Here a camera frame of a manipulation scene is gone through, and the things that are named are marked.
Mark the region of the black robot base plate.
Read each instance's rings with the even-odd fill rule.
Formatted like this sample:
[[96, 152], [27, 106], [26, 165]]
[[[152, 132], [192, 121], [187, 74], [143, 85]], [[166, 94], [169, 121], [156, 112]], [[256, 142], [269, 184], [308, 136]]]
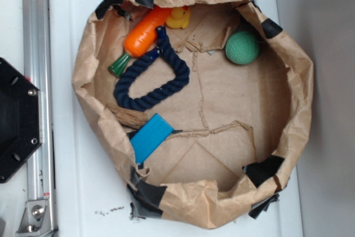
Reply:
[[39, 90], [1, 58], [1, 183], [41, 145]]

